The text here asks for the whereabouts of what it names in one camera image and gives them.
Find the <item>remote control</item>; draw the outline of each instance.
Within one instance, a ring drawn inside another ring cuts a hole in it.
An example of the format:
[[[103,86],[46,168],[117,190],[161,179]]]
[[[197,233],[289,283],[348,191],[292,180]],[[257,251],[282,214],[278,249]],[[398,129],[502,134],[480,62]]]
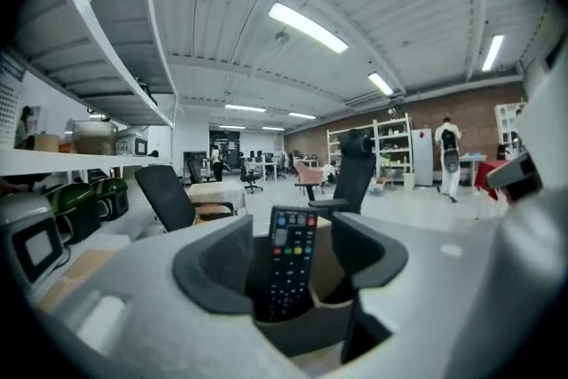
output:
[[[317,226],[316,209],[272,207],[264,320],[293,319],[311,305],[308,282]]]

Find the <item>ceiling light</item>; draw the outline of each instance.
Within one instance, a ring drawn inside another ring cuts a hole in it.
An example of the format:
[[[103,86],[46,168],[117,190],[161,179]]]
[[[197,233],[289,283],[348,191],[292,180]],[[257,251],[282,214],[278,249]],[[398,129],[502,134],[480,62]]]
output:
[[[328,48],[338,54],[341,54],[349,47],[319,24],[316,24],[302,14],[289,9],[287,6],[279,4],[278,2],[272,6],[268,12],[268,16],[279,20],[284,24],[288,24],[292,28],[297,28],[300,32],[304,32],[306,35],[309,35],[315,40],[318,40],[320,43],[325,44]]]
[[[310,120],[316,118],[315,115],[299,114],[299,113],[290,113],[288,115],[291,115],[292,117],[302,117],[303,119],[310,119]]]
[[[371,75],[368,76],[368,78],[371,80],[371,82],[376,85],[382,93],[384,93],[386,96],[392,95],[393,90],[391,89],[391,87],[384,81],[384,79],[382,79],[378,73],[373,73]]]
[[[257,113],[263,113],[266,110],[261,107],[249,107],[249,106],[238,106],[238,105],[225,105],[225,109],[240,109],[241,111],[255,111]]]
[[[503,35],[496,35],[493,37],[489,53],[487,54],[487,59],[485,59],[485,63],[483,64],[483,71],[489,71],[493,66],[495,58],[497,57],[497,52],[499,52],[499,48],[501,48],[501,44],[503,43],[503,38]]]

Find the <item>table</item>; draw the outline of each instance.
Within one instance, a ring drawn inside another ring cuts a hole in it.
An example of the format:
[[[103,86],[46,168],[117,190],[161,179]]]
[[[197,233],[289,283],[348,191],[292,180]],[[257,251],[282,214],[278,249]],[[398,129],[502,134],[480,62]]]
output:
[[[263,167],[263,180],[266,180],[266,168],[270,166],[274,167],[274,180],[278,180],[276,176],[276,162],[262,162],[260,164]]]
[[[487,159],[486,155],[462,155],[460,157],[460,162],[468,162],[470,163],[470,176],[469,181],[471,182],[471,187],[475,187],[476,175],[477,175],[477,167],[479,163],[484,162]]]
[[[499,198],[497,197],[496,189],[490,188],[489,185],[487,184],[487,174],[489,174],[492,170],[500,168],[503,164],[506,164],[507,162],[509,162],[509,160],[480,162],[479,169],[477,170],[475,187],[487,191],[489,196],[491,196],[493,199],[498,201]]]
[[[235,210],[247,208],[245,188],[239,182],[193,184],[185,192],[193,202],[230,202]]]
[[[301,159],[301,158],[297,158],[297,159],[295,158],[294,161],[295,162],[305,162],[305,163],[310,165],[310,168],[314,167],[313,164],[315,164],[316,168],[318,168],[320,166],[320,160],[304,160],[304,159]]]

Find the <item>brick wall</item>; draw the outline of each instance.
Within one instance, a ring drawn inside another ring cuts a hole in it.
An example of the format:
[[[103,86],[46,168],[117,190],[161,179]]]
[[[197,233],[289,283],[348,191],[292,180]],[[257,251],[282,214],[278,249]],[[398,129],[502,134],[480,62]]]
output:
[[[402,109],[412,117],[413,128],[432,128],[432,135],[445,115],[449,115],[462,133],[460,153],[480,152],[494,158],[499,144],[494,108],[496,105],[517,103],[521,99],[526,99],[523,84],[511,83],[415,101],[402,105]],[[321,162],[326,163],[327,130],[346,130],[372,123],[373,119],[382,122],[389,118],[386,109],[354,115],[288,134],[284,137],[284,148],[287,152],[297,149],[302,154],[316,154]],[[440,169],[438,147],[434,148],[434,169]]]

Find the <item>red cloth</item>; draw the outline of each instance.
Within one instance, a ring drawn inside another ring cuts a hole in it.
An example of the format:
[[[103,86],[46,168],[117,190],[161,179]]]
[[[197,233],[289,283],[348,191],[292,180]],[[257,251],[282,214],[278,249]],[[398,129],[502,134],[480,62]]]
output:
[[[509,162],[509,160],[497,160],[494,162],[481,162],[477,168],[476,183],[475,187],[487,191],[487,193],[497,201],[497,192],[494,188],[489,188],[487,184],[487,174],[492,170],[500,168],[503,164]]]

